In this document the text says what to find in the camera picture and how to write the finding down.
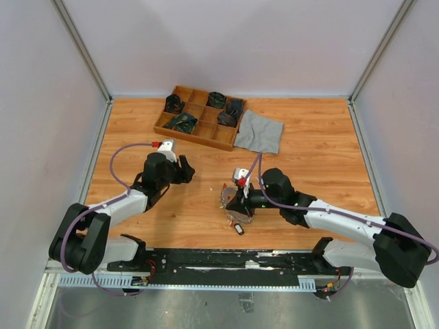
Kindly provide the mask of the black key tag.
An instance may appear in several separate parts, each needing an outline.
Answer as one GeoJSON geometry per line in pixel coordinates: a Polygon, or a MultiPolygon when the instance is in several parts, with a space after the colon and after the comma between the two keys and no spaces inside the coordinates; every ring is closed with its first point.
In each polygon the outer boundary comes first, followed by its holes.
{"type": "Polygon", "coordinates": [[[235,223],[233,225],[233,228],[239,236],[241,236],[245,233],[243,227],[239,223],[235,223]]]}

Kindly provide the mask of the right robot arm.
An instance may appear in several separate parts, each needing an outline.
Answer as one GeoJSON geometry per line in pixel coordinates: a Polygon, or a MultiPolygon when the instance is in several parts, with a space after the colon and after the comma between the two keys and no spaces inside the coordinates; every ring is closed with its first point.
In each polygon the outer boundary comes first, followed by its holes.
{"type": "Polygon", "coordinates": [[[394,212],[389,217],[376,217],[332,206],[295,190],[277,168],[259,177],[259,188],[253,187],[246,169],[236,169],[233,182],[235,187],[223,188],[222,203],[235,221],[253,218],[257,209],[277,208],[292,225],[350,239],[343,242],[327,237],[318,241],[310,259],[312,269],[319,274],[334,267],[369,269],[401,287],[412,288],[429,263],[433,247],[403,215],[394,212]]]}

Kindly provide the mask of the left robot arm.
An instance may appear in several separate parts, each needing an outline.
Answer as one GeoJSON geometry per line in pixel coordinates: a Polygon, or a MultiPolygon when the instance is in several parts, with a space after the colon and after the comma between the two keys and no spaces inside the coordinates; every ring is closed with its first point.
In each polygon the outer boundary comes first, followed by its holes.
{"type": "Polygon", "coordinates": [[[128,192],[92,206],[68,207],[49,246],[49,257],[69,273],[91,274],[102,264],[123,262],[132,271],[146,265],[145,242],[124,234],[108,237],[109,230],[150,210],[172,184],[188,184],[195,174],[185,156],[171,160],[154,152],[147,156],[128,192]]]}

